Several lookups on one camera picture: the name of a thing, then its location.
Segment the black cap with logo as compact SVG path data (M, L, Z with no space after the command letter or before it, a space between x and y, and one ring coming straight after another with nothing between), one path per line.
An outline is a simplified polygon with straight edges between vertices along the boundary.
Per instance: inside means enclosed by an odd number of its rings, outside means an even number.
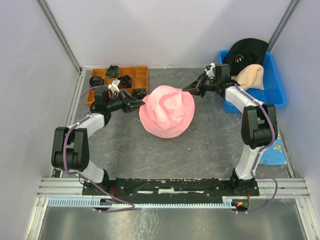
M231 76L237 76L249 65L262 65L268 47L269 44L260 39L241 39L230 48L222 63L229 65Z

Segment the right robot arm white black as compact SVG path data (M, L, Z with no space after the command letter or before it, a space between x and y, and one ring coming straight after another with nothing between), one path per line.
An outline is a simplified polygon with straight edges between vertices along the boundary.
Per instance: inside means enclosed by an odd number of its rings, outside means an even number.
M241 138L244 148L233 171L234 180L229 183L231 193L242 195L248 189L246 181L256 177L257 164L263 152L275 142L278 135L275 105L263 103L248 94L232 79L230 66L224 63L206 66L197 80L182 90L201 97L206 92L215 92L242 113Z

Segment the orange compartment tray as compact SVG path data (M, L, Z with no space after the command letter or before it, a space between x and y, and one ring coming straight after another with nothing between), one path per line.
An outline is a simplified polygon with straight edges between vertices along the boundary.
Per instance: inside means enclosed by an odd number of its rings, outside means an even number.
M130 95L132 95L133 89L145 89L148 92L148 67L147 66L127 66L119 67L119 77L124 75L129 75L132 77L132 86L131 88L119 88L123 89ZM105 73L107 68L95 68L92 70L91 77L101 76L104 79L104 85L108 87L116 78L106 78ZM108 93L110 98L115 98L117 94L112 94L111 91Z

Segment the beige hat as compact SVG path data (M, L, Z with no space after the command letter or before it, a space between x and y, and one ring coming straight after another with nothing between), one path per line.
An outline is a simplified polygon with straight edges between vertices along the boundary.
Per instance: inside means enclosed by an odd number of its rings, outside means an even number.
M231 76L242 89L264 90L263 84L264 68L260 64L250 64L245 67L237 76Z

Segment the rolled black belt left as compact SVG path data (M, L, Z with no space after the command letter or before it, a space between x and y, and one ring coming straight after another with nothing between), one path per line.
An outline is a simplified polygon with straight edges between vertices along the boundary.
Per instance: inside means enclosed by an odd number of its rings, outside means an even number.
M91 88L103 86L104 85L104 79L101 76L92 76L89 79L89 85Z

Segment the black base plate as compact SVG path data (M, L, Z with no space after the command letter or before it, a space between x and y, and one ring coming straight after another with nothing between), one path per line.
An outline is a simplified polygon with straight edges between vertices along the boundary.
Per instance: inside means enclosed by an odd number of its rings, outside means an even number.
M253 178L116 178L100 183L99 186L110 195L132 204L218 204L223 202L223 197L260 195L258 183Z

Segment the blue cloth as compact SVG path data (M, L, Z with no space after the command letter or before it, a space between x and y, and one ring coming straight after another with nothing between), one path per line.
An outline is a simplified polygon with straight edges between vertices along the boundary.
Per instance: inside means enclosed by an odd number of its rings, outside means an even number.
M278 134L273 145L262 154L259 164L265 166L285 166L287 164L280 134Z

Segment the blue plastic bin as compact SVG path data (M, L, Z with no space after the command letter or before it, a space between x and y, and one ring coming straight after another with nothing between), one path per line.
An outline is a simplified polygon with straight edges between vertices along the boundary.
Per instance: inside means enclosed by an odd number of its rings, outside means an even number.
M287 99L274 58L270 52L264 54L262 67L264 89L248 88L245 91L261 102L272 103L276 108L283 108L287 104Z

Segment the rolled black belt top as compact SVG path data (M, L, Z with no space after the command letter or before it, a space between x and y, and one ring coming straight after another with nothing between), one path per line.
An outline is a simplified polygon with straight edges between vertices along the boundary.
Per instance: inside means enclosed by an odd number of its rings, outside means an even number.
M119 77L119 74L120 74L120 67L117 66L117 65L110 65L106 72L105 72L105 77L106 78L118 78Z

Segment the rolled black belt centre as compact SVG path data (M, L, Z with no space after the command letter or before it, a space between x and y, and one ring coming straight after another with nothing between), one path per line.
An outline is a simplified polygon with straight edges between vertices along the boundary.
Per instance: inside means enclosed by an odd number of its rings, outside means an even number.
M129 76L129 75L120 76L118 78L118 80L120 81L118 84L118 87L120 89L132 87L132 77L131 76Z

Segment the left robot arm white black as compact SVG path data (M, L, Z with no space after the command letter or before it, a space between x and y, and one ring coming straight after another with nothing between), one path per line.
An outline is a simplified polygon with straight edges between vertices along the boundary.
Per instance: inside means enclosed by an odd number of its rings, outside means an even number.
M118 110L130 113L145 103L125 90L111 96L107 86L97 86L94 101L85 118L70 126L57 127L54 131L51 164L70 176L78 176L93 184L99 195L106 195L111 189L106 170L90 159L89 138L109 123L112 113Z

